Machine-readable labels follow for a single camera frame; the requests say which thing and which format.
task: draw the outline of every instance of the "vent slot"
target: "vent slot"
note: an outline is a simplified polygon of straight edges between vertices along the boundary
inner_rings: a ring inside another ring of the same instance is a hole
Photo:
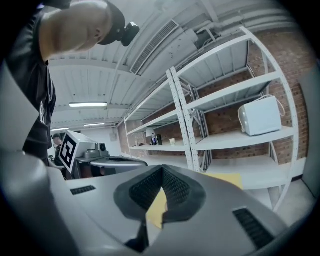
[[[134,62],[130,72],[137,74],[145,62],[149,59],[151,54],[157,49],[157,47],[178,28],[178,24],[173,20],[170,20],[160,31],[150,40],[150,42],[144,47],[142,53]]]
[[[78,195],[78,194],[89,192],[89,191],[92,191],[95,189],[96,188],[94,186],[84,186],[84,187],[70,189],[70,191],[71,191],[72,195]]]
[[[265,247],[274,239],[246,208],[235,210],[233,214],[258,250]]]

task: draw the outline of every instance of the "brick wall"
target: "brick wall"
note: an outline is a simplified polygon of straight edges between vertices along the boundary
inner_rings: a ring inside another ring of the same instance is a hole
[[[304,97],[301,87],[298,83],[299,77],[306,73],[314,64],[315,58],[313,52],[303,35],[297,30],[269,30],[255,34],[258,39],[268,48],[271,54],[275,57],[276,61],[282,68],[286,79],[291,88],[296,110],[298,113],[299,122],[299,151],[298,158],[307,156],[308,148],[308,118]],[[254,45],[250,44],[249,60],[252,71],[256,76],[261,76],[265,73],[261,51]],[[226,78],[222,81],[209,85],[199,91],[199,96],[202,98],[206,95],[217,92],[226,87],[240,83],[250,79],[251,76],[248,72],[237,74],[233,77]],[[287,98],[285,96],[282,85],[273,82],[269,86],[269,93],[275,95],[277,99],[283,104],[286,114],[281,118],[282,125],[292,126],[291,113]],[[240,130],[240,122],[238,120],[238,109],[241,104],[233,105],[217,111],[205,114],[209,134],[225,133],[234,130]],[[175,109],[174,104],[163,109],[162,111],[150,116],[144,123],[158,118]],[[199,129],[194,123],[195,136],[199,136]],[[156,130],[158,134],[162,135],[162,140],[170,138],[182,139],[179,123],[167,125]],[[127,139],[120,138],[121,148],[126,150],[128,144]],[[274,147],[277,153],[278,161],[280,164],[289,163],[291,161],[292,153],[292,140],[290,138],[274,141]],[[268,153],[268,143],[247,146],[241,148],[213,150],[212,156],[214,159],[234,159],[243,157],[253,157],[266,155]],[[162,152],[162,151],[149,151],[144,154],[150,155],[184,155],[184,152]]]

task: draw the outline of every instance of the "concrete floor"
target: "concrete floor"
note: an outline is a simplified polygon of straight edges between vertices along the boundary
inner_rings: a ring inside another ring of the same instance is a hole
[[[270,191],[270,199],[272,206],[274,206],[278,200],[278,195]],[[288,226],[291,226],[296,221],[305,217],[312,210],[315,202],[316,200],[307,186],[299,179],[290,184],[289,190],[279,207],[277,214]],[[152,245],[161,230],[150,222],[147,222],[147,230],[149,242]]]

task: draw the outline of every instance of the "white ceiling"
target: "white ceiling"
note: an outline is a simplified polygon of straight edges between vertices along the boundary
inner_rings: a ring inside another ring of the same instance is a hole
[[[96,45],[87,52],[54,56],[49,62],[56,88],[51,128],[79,130],[84,124],[116,126],[159,84],[166,70],[199,54],[204,37],[196,31],[210,24],[217,38],[228,37],[241,24],[254,30],[293,26],[289,15],[271,0],[111,0],[135,22],[140,32],[129,47],[120,42]],[[130,72],[140,53],[170,20],[179,27],[142,66]],[[70,102],[107,102],[104,109],[71,109]]]

